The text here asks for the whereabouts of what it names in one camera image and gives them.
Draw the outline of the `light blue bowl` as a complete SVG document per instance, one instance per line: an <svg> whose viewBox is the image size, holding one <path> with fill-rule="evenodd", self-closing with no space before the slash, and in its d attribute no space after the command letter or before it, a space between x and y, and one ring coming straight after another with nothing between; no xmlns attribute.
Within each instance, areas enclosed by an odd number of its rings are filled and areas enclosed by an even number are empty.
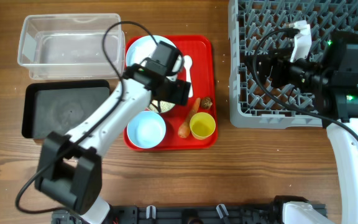
<svg viewBox="0 0 358 224"><path fill-rule="evenodd" d="M127 137L141 149L150 149L160 144L166 135L164 119L153 111L142 111L127 125Z"/></svg>

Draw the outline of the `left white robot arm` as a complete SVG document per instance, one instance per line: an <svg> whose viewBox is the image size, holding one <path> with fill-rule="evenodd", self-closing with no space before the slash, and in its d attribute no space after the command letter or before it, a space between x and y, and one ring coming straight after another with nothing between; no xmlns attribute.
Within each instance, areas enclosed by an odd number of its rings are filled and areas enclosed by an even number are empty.
<svg viewBox="0 0 358 224"><path fill-rule="evenodd" d="M187 104L190 84L177 79L181 69L153 61L127 67L115 92L90 117L64 135L46 137L35 188L85 223L111 223L112 208L99 196L103 157L152 100Z"/></svg>

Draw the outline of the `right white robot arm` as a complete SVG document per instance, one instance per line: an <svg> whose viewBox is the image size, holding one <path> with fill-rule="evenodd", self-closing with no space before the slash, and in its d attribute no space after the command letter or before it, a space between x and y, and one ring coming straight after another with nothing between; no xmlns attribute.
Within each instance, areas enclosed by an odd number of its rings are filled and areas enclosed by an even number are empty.
<svg viewBox="0 0 358 224"><path fill-rule="evenodd" d="M292 84L314 94L313 117L321 120L336 160L342 200L342 222L358 223L358 35L335 31L322 61L309 62L300 43L307 35L297 28L283 33L293 38L291 57L255 52L250 70L263 87L271 79L274 87Z"/></svg>

